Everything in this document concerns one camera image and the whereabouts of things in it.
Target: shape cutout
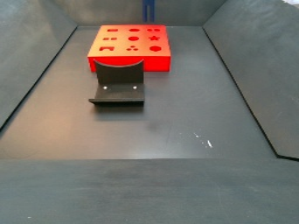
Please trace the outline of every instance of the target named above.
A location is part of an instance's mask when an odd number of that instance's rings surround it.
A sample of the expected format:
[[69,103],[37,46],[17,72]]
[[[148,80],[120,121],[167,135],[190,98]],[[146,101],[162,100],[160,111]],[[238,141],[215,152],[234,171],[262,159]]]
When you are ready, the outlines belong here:
[[111,52],[115,51],[115,47],[114,46],[102,46],[99,48],[100,51],[104,51],[104,50],[110,50]]
[[150,50],[154,51],[154,52],[160,52],[163,50],[163,48],[158,45],[154,45],[150,47]]
[[139,40],[139,37],[130,37],[128,40],[138,41]]

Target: gray floor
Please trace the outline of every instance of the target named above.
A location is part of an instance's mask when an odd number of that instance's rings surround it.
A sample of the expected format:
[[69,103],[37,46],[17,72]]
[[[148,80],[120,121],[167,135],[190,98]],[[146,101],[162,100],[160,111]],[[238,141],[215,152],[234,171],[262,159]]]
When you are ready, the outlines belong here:
[[80,27],[0,136],[0,158],[274,158],[199,27],[168,27],[172,71],[147,73],[144,107],[95,108]]
[[298,173],[278,159],[3,160],[1,223],[295,224]]

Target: red box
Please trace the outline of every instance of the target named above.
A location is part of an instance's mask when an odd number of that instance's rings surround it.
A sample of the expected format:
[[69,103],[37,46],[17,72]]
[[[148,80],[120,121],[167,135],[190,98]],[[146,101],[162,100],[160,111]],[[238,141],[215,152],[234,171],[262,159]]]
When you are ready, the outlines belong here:
[[127,66],[144,60],[146,72],[168,72],[171,48],[164,25],[103,25],[88,52],[91,72],[94,60],[111,66]]

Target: metal panel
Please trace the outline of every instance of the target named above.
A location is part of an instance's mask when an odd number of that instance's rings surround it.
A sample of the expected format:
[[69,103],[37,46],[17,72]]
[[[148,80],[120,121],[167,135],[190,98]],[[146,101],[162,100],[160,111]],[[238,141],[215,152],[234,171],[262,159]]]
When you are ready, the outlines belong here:
[[75,28],[51,1],[1,1],[0,128]]
[[204,30],[276,153],[299,158],[299,10],[280,0],[228,0]]
[[144,106],[95,107],[87,55],[98,31],[73,33],[5,126],[0,158],[275,157],[200,27],[167,28],[172,69],[144,73]]
[[[142,24],[143,0],[53,0],[80,25]],[[203,25],[227,0],[156,0],[155,22]]]

